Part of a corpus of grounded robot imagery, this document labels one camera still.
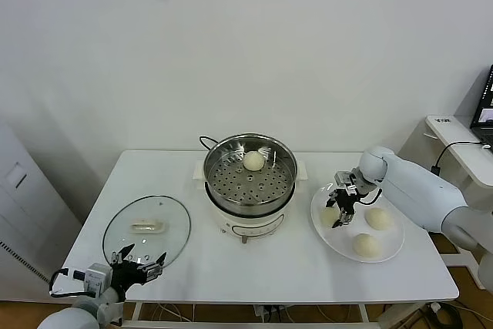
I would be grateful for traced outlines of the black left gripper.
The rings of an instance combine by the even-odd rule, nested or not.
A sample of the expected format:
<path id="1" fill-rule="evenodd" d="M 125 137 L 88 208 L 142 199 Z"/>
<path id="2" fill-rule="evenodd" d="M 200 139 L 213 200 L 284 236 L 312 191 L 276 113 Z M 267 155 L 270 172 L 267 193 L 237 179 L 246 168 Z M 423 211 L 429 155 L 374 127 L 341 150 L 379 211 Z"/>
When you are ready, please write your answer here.
<path id="1" fill-rule="evenodd" d="M 142 265 L 125 260 L 134 246 L 135 244 L 131 243 L 120 251 L 113 251 L 111 254 L 112 279 L 110 287 L 117 293 L 118 300 L 126 300 L 126 292 L 132 285 L 144 285 L 146 280 L 155 280 L 163 273 L 167 252 L 159 256 L 155 262 Z"/>

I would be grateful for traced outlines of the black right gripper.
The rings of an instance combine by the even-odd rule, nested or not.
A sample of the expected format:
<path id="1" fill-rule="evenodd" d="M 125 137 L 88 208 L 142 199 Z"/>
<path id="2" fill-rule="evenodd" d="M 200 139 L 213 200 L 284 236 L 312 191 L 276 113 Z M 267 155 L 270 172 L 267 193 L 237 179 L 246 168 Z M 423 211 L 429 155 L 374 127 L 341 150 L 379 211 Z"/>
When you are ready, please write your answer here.
<path id="1" fill-rule="evenodd" d="M 340 214 L 334 221 L 332 228 L 348 225 L 353 219 L 354 204 L 361 199 L 361 195 L 356 185 L 338 186 L 329 193 L 326 207 L 333 207 L 337 204 Z"/>

